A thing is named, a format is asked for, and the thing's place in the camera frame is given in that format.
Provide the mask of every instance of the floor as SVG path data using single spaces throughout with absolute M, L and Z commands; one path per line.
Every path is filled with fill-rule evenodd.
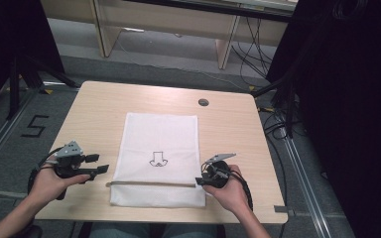
M 218 69 L 213 39 L 148 31 L 125 31 L 121 33 L 110 57 L 104 59 L 99 53 L 93 25 L 53 19 L 50 19 L 49 22 L 63 59 L 66 74 L 77 81 L 87 79 L 122 81 L 242 93 L 247 93 L 251 88 L 260 88 L 269 83 L 252 68 L 242 64 L 242 60 L 236 53 L 230 55 L 226 69 Z M 237 43 L 234 43 L 233 46 L 241 54 L 243 52 L 249 52 L 252 56 L 257 54 L 250 44 L 240 44 L 243 51 L 238 49 Z M 262 50 L 269 58 L 274 56 L 275 49 L 274 47 L 262 46 Z M 258 61 L 253 60 L 253 62 L 261 67 Z M 46 75 L 44 75 L 44 79 L 52 80 Z M 47 139 L 43 139 L 43 145 L 36 145 L 40 150 L 29 152 L 37 155 L 38 158 L 49 150 L 49 141 L 56 136 L 58 127 L 67 114 L 68 106 L 75 97 L 73 91 L 56 90 L 56 93 L 61 98 L 58 101 L 59 104 L 55 105 L 54 100 L 39 94 L 32 100 L 32 105 L 26 111 L 27 115 L 43 114 L 46 113 L 46 105 L 61 109 L 58 111 L 59 116 L 53 122 L 55 125 L 52 130 L 53 134 L 48 135 Z M 270 100 L 273 95 L 274 91 L 256 98 L 257 106 L 271 107 Z M 5 121 L 7 101 L 8 93 L 3 91 L 0 96 L 0 126 Z M 259 115 L 260 123 L 264 124 L 264 128 L 276 123 L 274 115 L 271 113 L 260 112 Z M 27 116 L 24 118 L 20 125 L 29 123 L 30 118 L 29 120 L 27 120 Z M 298 119 L 303 120 L 303 115 L 299 115 Z M 11 135 L 25 133 L 17 130 L 11 132 Z M 296 124 L 294 132 L 294 143 L 306 170 L 309 184 L 316 195 L 317 203 L 324 214 L 330 237 L 354 237 L 332 188 L 326 179 L 320 175 L 320 162 L 310 143 L 309 134 L 303 128 L 303 123 Z M 277 224 L 265 224 L 265 226 L 272 237 L 323 237 L 318 235 L 310 208 L 301 189 L 300 180 L 295 172 L 294 163 L 291 161 L 285 143 L 278 138 L 277 135 L 279 134 L 280 131 L 273 131 L 269 134 L 271 138 L 269 146 L 278 181 L 283 196 L 286 197 L 291 215 L 285 226 Z M 20 140 L 26 139 L 9 138 L 5 148 L 0 152 L 0 158 L 11 158 L 11 152 L 17 150 L 14 148 L 15 146 L 11 147 L 11 145 L 20 143 Z M 20 159 L 19 163 L 21 165 L 28 162 L 23 162 L 23 159 Z M 8 170 L 8 178 L 0 178 L 2 180 L 11 180 L 12 177 L 17 176 L 17 173 L 27 174 L 29 172 L 28 169 L 23 168 L 0 170 Z M 14 194 L 22 194 L 21 188 L 15 188 L 19 186 L 21 185 L 10 184 L 9 182 L 2 184 L 0 182 L 0 190 L 11 191 Z M 9 212 L 14 203 L 19 200 L 14 197 L 8 198 L 8 196 L 0 197 L 0 218 Z M 69 237 L 71 232 L 74 237 L 80 227 L 80 223 L 64 221 L 38 221 L 38 223 L 49 237 Z M 225 228 L 227 237 L 245 236 L 239 224 L 226 225 Z

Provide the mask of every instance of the white bag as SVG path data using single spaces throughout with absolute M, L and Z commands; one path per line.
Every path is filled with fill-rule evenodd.
M 137 207 L 205 206 L 205 192 L 194 179 L 200 177 L 197 138 L 196 116 L 127 113 L 110 202 Z

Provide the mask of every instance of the white object on floor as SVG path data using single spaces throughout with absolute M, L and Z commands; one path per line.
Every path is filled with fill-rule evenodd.
M 201 207 L 196 116 L 128 113 L 110 202 L 136 207 Z M 140 185 L 140 183 L 158 185 Z

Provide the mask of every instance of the wooden table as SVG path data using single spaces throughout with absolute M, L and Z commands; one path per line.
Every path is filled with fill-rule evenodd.
M 200 106 L 200 99 L 209 105 Z M 88 81 L 82 85 L 54 148 L 76 140 L 87 154 L 99 154 L 96 168 L 110 165 L 108 173 L 95 181 L 71 186 L 62 201 L 45 207 L 37 219 L 86 221 L 139 221 L 188 223 L 238 223 L 215 198 L 206 198 L 205 208 L 133 208 L 112 206 L 110 188 L 119 155 L 127 112 L 196 115 L 198 118 L 201 162 L 219 153 L 236 152 L 227 159 L 235 164 L 252 192 L 254 212 L 262 223 L 285 223 L 286 213 L 276 213 L 274 205 L 283 206 L 277 177 L 262 125 L 249 94 L 144 86 Z

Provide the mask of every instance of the pants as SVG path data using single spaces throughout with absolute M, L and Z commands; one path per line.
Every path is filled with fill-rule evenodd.
M 163 238 L 215 238 L 216 225 L 168 224 Z M 150 224 L 93 223 L 90 238 L 150 238 Z

